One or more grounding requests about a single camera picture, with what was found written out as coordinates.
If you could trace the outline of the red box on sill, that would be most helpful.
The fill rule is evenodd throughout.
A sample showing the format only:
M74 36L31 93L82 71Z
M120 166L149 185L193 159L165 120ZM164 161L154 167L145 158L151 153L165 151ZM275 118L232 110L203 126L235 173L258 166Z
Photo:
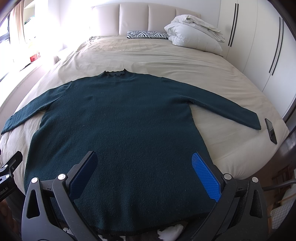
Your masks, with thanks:
M39 59L41 56L40 56L40 53L37 53L37 54L34 54L30 57L30 62L34 62L36 61L37 59Z

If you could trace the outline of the zebra print pillow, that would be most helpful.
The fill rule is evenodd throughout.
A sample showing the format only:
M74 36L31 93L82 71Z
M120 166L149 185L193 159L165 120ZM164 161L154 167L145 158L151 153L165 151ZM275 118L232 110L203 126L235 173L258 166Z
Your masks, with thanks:
M168 35L157 31L127 31L128 39L168 39Z

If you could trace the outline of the black smartphone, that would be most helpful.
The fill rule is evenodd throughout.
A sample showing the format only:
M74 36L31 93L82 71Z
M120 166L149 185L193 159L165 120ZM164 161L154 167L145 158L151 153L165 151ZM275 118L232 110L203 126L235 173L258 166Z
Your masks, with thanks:
M266 123L266 127L267 127L267 130L268 130L270 141L272 143L274 143L275 145L277 145L278 142L277 142L277 139L276 139L276 135L275 135L275 131L274 131L272 122L266 118L265 123Z

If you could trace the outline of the beige bed sheet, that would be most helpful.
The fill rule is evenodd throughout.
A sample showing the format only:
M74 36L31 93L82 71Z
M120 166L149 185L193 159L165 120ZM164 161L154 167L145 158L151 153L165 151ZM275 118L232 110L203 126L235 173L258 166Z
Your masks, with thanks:
M74 52L49 70L24 97L17 111L49 89L103 72L148 74L186 83L228 99L257 114L261 128L254 130L191 104L192 117L211 162L221 173L236 179L250 177L264 167L278 150L270 141L265 119L273 124L276 139L282 143L288 128L266 96L239 70L219 55L174 46L168 40L100 38L82 43ZM39 129L44 113L40 112L12 133L2 133L1 164L17 151L23 161L16 168L14 180L26 194L25 168L29 146Z

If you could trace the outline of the dark teal knit sweater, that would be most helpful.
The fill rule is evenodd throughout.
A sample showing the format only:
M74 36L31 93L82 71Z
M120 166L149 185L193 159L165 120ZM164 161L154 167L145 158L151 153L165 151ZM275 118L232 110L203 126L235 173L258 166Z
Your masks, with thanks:
M211 157L194 104L260 130L258 116L207 90L148 74L103 72L49 89L17 111L2 133L43 112L27 157L24 186L66 173L87 152L98 165L76 206L103 235L133 235L209 213L215 201L192 165Z

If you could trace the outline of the white folded duvet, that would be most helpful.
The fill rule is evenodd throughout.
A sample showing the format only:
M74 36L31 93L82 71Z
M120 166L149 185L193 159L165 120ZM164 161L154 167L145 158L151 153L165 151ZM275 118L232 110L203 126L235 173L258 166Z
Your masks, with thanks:
M168 40L173 45L197 49L216 55L222 54L221 43L224 35L213 25L193 15L176 16L170 24L164 27Z

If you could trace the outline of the white wardrobe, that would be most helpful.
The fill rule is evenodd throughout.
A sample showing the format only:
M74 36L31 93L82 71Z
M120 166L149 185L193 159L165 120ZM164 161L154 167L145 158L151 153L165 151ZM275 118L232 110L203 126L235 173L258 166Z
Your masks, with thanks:
M295 109L295 39L270 1L221 1L223 57L249 78L287 121Z

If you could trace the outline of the beige padded headboard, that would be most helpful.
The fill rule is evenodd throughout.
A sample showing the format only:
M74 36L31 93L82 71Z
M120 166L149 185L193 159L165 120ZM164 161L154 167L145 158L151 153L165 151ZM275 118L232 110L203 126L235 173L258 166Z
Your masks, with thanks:
M125 36L127 31L164 33L164 27L179 15L201 17L194 11L163 4L115 3L93 7L91 22L99 37Z

